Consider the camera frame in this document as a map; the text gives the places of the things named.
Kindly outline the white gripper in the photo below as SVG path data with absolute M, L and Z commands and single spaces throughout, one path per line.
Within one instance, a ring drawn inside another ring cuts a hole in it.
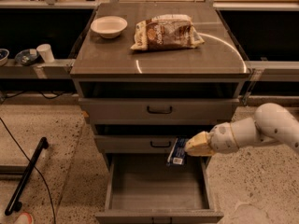
M 229 154 L 238 151 L 231 125 L 228 122 L 214 126 L 209 132 L 209 137 L 212 149 L 199 148 L 208 145 L 207 132 L 200 132 L 187 141 L 185 147 L 190 148 L 186 150 L 187 154 L 193 157 L 210 157 L 215 152 Z

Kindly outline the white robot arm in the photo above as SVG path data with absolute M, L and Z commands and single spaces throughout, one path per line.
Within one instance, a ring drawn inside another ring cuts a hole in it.
M 190 156 L 229 154 L 243 147 L 284 144 L 299 153 L 299 121 L 284 107 L 260 105 L 252 118 L 224 122 L 210 132 L 200 132 L 185 145 Z

